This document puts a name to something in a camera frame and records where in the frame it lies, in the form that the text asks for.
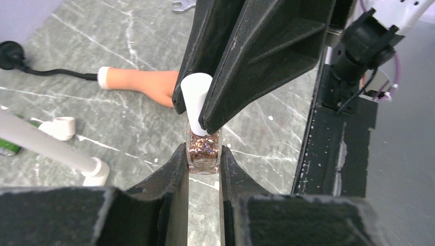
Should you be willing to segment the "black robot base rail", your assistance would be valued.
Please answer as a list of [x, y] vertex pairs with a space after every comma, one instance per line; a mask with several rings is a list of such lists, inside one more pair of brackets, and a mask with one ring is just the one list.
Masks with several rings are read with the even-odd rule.
[[339, 115], [324, 107], [328, 72], [318, 72], [292, 193], [365, 197], [378, 104], [359, 97], [355, 114]]

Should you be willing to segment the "glitter nail polish bottle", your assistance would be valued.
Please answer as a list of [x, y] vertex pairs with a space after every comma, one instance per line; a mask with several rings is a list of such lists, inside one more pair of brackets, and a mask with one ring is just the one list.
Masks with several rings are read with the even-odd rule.
[[200, 124], [200, 114], [212, 82], [206, 73], [193, 73], [181, 81], [181, 91], [188, 119], [186, 156], [189, 172], [198, 175], [217, 174], [222, 152], [222, 130], [208, 133]]

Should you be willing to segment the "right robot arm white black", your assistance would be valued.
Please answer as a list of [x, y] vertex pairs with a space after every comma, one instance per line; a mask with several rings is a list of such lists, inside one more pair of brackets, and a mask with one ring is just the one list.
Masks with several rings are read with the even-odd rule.
[[354, 112], [367, 70], [391, 59], [394, 47], [432, 1], [376, 1], [353, 23], [353, 1], [197, 1], [172, 102], [186, 111], [182, 80], [212, 76], [199, 108], [200, 129], [213, 133], [247, 105], [301, 76], [318, 62], [327, 32], [343, 48], [327, 80], [325, 106]]

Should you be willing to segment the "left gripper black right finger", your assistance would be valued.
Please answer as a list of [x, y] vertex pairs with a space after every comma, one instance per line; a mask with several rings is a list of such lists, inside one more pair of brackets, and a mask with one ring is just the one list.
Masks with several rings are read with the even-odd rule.
[[221, 245], [390, 245], [364, 199], [272, 194], [228, 147], [221, 151], [220, 185]]

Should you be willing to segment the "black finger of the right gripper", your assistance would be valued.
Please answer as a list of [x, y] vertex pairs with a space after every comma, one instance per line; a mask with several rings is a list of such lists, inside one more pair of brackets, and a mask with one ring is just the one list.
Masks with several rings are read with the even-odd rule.
[[191, 33], [172, 95], [177, 114], [186, 111], [181, 81], [192, 73], [214, 76], [244, 0], [196, 2]]
[[213, 133], [256, 99], [312, 69], [335, 1], [245, 1], [199, 123]]

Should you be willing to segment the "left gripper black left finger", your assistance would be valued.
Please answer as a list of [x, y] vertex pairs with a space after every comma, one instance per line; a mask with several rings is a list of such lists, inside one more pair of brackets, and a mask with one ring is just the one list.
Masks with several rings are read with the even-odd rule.
[[186, 145], [143, 181], [117, 187], [2, 187], [1, 245], [163, 245], [187, 214]]

